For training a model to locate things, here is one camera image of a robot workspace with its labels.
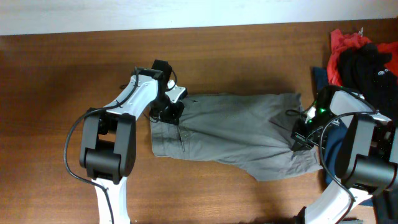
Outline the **grey shorts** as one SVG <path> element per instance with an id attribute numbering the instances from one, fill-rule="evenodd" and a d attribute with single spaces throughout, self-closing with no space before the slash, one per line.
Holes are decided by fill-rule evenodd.
<path id="1" fill-rule="evenodd" d="M 292 149 L 296 118 L 285 112 L 303 109 L 299 93 L 191 95 L 182 102 L 178 125 L 151 123 L 155 156 L 216 161 L 245 170 L 258 181 L 322 168 L 316 149 Z"/>

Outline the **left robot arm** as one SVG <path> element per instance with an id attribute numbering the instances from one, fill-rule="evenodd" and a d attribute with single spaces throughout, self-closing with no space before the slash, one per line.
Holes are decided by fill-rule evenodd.
<path id="1" fill-rule="evenodd" d="M 123 91 L 101 109 L 91 108 L 84 118 L 79 163 L 95 186 L 100 223 L 130 223 L 127 178 L 136 161 L 136 121 L 146 108 L 155 122 L 178 125 L 187 94 L 171 75 L 164 60 L 151 68 L 132 71 Z"/>

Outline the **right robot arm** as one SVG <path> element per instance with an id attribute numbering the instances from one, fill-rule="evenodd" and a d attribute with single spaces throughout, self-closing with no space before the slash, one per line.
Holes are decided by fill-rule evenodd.
<path id="1" fill-rule="evenodd" d="M 327 85 L 309 108 L 286 113 L 298 116 L 291 134 L 293 150 L 317 147 L 321 165 L 331 177 L 322 195 L 294 217 L 295 223 L 341 223 L 363 201 L 397 189 L 397 127 L 362 94 Z M 331 128 L 340 124 L 348 130 L 332 172 L 323 151 Z"/>

